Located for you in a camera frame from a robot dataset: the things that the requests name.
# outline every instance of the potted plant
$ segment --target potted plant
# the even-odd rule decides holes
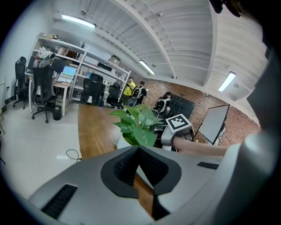
[[[112,116],[119,116],[121,121],[113,123],[121,129],[122,136],[118,140],[117,148],[124,148],[130,145],[153,146],[156,135],[149,131],[151,125],[161,123],[162,119],[155,117],[147,105],[135,107],[124,106],[131,114],[129,116],[124,110],[117,109],[110,113]]]

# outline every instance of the brick wall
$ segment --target brick wall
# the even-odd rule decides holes
[[[205,97],[201,91],[181,86],[174,83],[168,83],[159,80],[143,79],[140,76],[134,76],[134,83],[140,84],[140,81],[145,82],[145,88],[148,89],[148,95],[145,104],[153,106],[160,96],[163,96],[167,91],[179,96],[184,94],[183,98],[195,103],[195,108],[189,118],[195,132],[198,130],[203,121],[207,109],[215,106],[226,105],[226,103],[211,95]],[[227,120],[225,122],[226,132],[219,142],[219,145],[232,145],[241,143],[244,139],[252,133],[259,130],[259,125],[248,118],[244,113],[234,107],[230,107],[227,113]],[[206,139],[197,134],[195,139],[204,143]]]

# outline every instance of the trash can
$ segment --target trash can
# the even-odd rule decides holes
[[[53,110],[53,119],[54,120],[60,120],[61,119],[61,106],[55,105]]]

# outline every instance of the fluorescent light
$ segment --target fluorescent light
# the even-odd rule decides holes
[[[219,91],[224,91],[224,89],[227,88],[227,86],[233,81],[233,79],[236,77],[236,74],[234,72],[230,72],[223,82],[223,84],[220,86]]]
[[[70,20],[70,21],[73,21],[73,22],[76,22],[76,23],[83,24],[83,25],[88,26],[90,28],[95,28],[96,27],[95,24],[93,24],[93,23],[86,22],[86,21],[84,21],[82,19],[78,19],[78,18],[75,18],[73,16],[61,15],[61,17],[63,19],[66,19],[66,20]]]
[[[143,60],[140,60],[140,63],[150,74],[155,75],[155,72],[153,72],[152,69],[150,69],[149,66]]]

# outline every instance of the laptop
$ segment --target laptop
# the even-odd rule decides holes
[[[58,82],[70,83],[75,75],[75,72],[76,72],[75,68],[65,66],[58,78]]]

